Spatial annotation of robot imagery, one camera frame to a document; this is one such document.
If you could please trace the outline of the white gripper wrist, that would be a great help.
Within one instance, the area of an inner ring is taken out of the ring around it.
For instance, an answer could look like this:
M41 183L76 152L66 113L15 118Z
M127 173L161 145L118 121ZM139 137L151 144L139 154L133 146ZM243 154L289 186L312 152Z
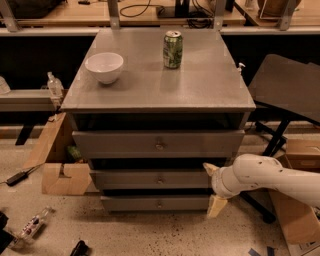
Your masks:
M209 198L207 217L215 218L227 205L227 199L240 193L240 183L231 166L219 168L211 163L204 163L203 167L211 176L212 188L217 194L211 195Z

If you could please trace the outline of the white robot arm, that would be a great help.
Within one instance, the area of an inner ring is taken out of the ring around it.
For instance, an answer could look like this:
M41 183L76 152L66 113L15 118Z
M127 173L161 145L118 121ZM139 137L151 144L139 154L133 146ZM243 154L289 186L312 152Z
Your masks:
M311 207L320 206L320 174L285 168L276 158L243 154L230 166L204 163L203 167L213 189L209 218L217 217L230 198L260 188L279 191Z

